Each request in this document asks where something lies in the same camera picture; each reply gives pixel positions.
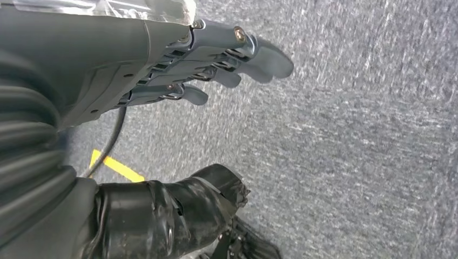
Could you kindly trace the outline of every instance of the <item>floor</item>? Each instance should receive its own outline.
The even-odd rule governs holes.
[[[458,258],[458,2],[199,0],[296,65],[269,84],[134,107],[111,156],[176,181],[215,162],[252,190],[240,216],[285,259]],[[82,172],[116,114],[75,129]],[[99,182],[127,181],[107,167]]]

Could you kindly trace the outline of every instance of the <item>prosthetic hand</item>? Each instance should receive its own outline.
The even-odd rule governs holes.
[[[0,0],[0,258],[179,258],[225,230],[248,191],[214,165],[174,184],[97,185],[62,166],[60,129],[120,106],[287,77],[291,61],[190,0]]]

